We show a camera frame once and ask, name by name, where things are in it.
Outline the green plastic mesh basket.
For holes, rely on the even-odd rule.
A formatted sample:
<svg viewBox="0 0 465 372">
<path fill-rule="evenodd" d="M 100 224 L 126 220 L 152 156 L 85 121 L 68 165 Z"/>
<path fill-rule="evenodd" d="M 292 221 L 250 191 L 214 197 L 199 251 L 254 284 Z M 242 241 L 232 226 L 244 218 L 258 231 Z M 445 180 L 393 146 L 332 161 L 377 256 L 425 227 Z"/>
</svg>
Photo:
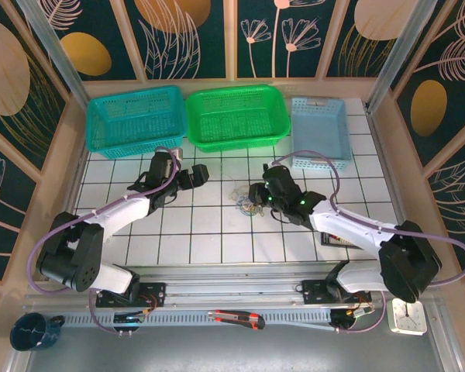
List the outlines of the green plastic mesh basket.
<svg viewBox="0 0 465 372">
<path fill-rule="evenodd" d="M 266 84 L 197 91 L 185 109 L 187 137 L 205 153 L 273 146 L 291 130 L 282 93 Z"/>
</svg>

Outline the small controller board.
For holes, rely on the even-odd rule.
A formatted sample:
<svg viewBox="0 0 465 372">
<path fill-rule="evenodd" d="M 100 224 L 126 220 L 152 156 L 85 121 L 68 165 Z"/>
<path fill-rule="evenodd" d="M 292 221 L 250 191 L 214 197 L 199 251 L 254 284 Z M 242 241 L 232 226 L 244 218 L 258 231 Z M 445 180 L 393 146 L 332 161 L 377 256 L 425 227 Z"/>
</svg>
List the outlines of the small controller board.
<svg viewBox="0 0 465 372">
<path fill-rule="evenodd" d="M 370 314 L 374 309 L 370 306 L 359 308 L 337 308 L 330 310 L 330 322 L 333 327 L 348 329 L 355 321 L 364 315 Z"/>
<path fill-rule="evenodd" d="M 114 324 L 138 324 L 146 319 L 146 314 L 143 312 L 129 312 L 121 313 L 116 312 L 113 316 Z"/>
</svg>

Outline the red black box cutter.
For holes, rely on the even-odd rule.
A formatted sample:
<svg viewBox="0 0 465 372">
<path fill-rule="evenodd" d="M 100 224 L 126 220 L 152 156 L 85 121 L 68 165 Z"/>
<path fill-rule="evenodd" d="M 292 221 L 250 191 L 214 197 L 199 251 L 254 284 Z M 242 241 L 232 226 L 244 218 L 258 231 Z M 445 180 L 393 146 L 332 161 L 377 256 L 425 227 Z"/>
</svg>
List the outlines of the red black box cutter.
<svg viewBox="0 0 465 372">
<path fill-rule="evenodd" d="M 237 310 L 215 310 L 207 313 L 215 322 L 223 322 L 238 326 L 245 326 L 253 330 L 262 330 L 265 327 L 264 318 L 253 312 Z"/>
</svg>

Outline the aluminium mounting rail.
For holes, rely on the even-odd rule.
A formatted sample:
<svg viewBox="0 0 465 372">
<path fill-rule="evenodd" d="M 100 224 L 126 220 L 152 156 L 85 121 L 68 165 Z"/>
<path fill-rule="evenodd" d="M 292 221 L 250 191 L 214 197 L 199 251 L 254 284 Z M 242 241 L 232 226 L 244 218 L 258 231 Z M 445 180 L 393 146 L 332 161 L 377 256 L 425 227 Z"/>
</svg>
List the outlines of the aluminium mounting rail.
<svg viewBox="0 0 465 372">
<path fill-rule="evenodd" d="M 280 308 L 303 305 L 301 282 L 325 280 L 342 262 L 188 264 L 126 269 L 137 273 L 140 283 L 165 283 L 164 307 Z"/>
</svg>

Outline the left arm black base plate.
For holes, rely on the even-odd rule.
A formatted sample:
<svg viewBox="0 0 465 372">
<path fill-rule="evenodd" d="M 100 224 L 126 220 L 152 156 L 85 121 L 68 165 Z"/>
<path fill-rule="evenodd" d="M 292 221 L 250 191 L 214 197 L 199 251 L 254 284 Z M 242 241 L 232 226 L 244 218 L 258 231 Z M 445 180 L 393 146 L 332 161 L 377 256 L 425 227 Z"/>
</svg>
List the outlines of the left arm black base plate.
<svg viewBox="0 0 465 372">
<path fill-rule="evenodd" d="M 163 307 L 166 297 L 165 283 L 138 283 L 131 291 L 115 294 L 101 291 L 96 298 L 96 308 L 148 308 Z"/>
</svg>

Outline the white square alarm clock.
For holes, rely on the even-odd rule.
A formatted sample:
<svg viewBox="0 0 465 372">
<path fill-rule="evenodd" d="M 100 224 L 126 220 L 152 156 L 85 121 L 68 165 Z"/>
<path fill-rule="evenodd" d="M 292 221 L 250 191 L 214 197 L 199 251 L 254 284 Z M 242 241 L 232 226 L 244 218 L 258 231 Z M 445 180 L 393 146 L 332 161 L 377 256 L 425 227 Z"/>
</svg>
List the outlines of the white square alarm clock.
<svg viewBox="0 0 465 372">
<path fill-rule="evenodd" d="M 427 332 L 425 309 L 420 301 L 407 303 L 399 298 L 387 302 L 387 321 L 392 332 L 422 336 Z"/>
</svg>

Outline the dark blue mug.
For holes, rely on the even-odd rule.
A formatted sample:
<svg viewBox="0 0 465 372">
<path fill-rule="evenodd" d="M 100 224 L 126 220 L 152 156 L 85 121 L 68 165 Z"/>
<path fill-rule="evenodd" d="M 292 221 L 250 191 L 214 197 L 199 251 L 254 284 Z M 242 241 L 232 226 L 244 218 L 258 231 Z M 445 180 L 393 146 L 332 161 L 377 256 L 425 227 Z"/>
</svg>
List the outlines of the dark blue mug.
<svg viewBox="0 0 465 372">
<path fill-rule="evenodd" d="M 63 315 L 48 317 L 38 312 L 23 315 L 12 327 L 9 341 L 14 350 L 34 351 L 51 347 L 60 337 Z"/>
</svg>

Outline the aluminium frame post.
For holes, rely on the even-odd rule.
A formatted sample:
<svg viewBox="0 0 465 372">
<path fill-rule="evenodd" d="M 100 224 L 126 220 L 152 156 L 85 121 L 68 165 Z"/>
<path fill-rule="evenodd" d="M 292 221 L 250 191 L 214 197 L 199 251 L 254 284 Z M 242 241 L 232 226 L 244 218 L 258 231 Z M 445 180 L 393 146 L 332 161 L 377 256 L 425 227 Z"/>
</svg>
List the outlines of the aluminium frame post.
<svg viewBox="0 0 465 372">
<path fill-rule="evenodd" d="M 46 51 L 50 54 L 77 103 L 86 110 L 89 102 L 88 92 L 74 65 L 70 62 L 64 48 L 61 46 L 57 34 L 43 14 L 40 5 L 36 0 L 17 0 L 17 2 Z"/>
<path fill-rule="evenodd" d="M 401 66 L 422 33 L 425 24 L 433 14 L 437 1 L 418 0 L 415 4 L 366 101 L 365 108 L 368 115 L 374 114 L 379 108 L 384 96 L 388 93 L 392 81 L 396 78 Z"/>
</svg>

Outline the black board with orange connectors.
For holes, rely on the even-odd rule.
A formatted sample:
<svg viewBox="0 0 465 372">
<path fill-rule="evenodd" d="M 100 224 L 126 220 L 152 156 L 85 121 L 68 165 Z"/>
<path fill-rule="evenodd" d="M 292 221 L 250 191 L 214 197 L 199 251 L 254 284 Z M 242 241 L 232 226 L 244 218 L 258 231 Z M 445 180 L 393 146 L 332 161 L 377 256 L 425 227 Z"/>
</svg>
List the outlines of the black board with orange connectors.
<svg viewBox="0 0 465 372">
<path fill-rule="evenodd" d="M 321 241 L 321 244 L 324 246 L 334 246 L 334 247 L 357 249 L 357 250 L 360 249 L 358 246 L 352 244 L 351 242 L 344 240 L 338 236 L 328 234 L 327 232 L 320 233 L 320 241 Z"/>
</svg>

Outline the light blue plastic basket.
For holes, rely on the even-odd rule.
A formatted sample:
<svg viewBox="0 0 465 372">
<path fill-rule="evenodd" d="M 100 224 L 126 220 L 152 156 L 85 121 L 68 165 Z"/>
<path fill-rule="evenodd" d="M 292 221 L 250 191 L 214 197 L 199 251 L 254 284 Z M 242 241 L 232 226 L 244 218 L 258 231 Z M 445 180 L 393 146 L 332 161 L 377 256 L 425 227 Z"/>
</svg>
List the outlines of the light blue plastic basket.
<svg viewBox="0 0 465 372">
<path fill-rule="evenodd" d="M 336 98 L 294 97 L 291 100 L 291 143 L 294 169 L 338 171 L 353 158 L 345 102 Z"/>
</svg>

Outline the teal plastic mesh basket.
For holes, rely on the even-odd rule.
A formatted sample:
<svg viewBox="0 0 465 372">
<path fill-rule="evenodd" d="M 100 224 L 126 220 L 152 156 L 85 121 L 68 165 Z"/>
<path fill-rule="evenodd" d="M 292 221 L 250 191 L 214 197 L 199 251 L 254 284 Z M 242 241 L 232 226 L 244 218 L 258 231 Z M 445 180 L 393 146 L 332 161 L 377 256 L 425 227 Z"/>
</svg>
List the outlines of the teal plastic mesh basket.
<svg viewBox="0 0 465 372">
<path fill-rule="evenodd" d="M 184 98 L 166 85 L 93 98 L 86 113 L 86 146 L 108 159 L 179 147 L 187 133 Z"/>
</svg>

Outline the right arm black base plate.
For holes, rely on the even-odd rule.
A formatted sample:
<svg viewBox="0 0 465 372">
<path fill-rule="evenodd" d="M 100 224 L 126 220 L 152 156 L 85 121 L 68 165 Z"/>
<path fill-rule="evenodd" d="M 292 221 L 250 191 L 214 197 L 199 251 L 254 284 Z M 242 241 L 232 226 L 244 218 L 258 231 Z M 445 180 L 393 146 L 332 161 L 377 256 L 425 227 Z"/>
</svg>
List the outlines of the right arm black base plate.
<svg viewBox="0 0 465 372">
<path fill-rule="evenodd" d="M 356 304 L 372 302 L 370 292 L 349 293 L 337 284 L 327 280 L 304 280 L 301 282 L 301 294 L 306 305 Z"/>
</svg>

